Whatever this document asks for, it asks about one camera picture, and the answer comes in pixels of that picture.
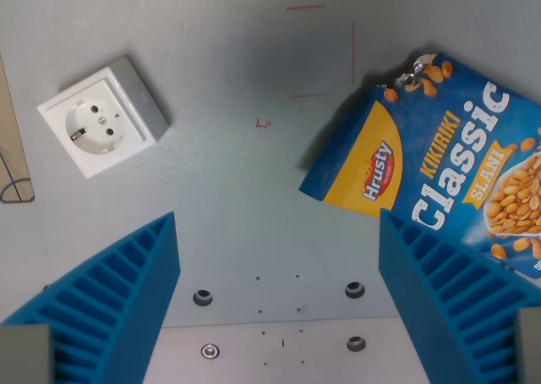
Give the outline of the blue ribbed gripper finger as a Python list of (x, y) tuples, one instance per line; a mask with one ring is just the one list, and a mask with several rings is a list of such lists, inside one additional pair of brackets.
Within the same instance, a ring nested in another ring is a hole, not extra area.
[(49, 327), (56, 383), (141, 383), (180, 273), (168, 212), (75, 267), (1, 325)]
[(380, 213), (379, 270), (431, 383), (517, 383), (515, 328), (540, 290), (430, 228)]

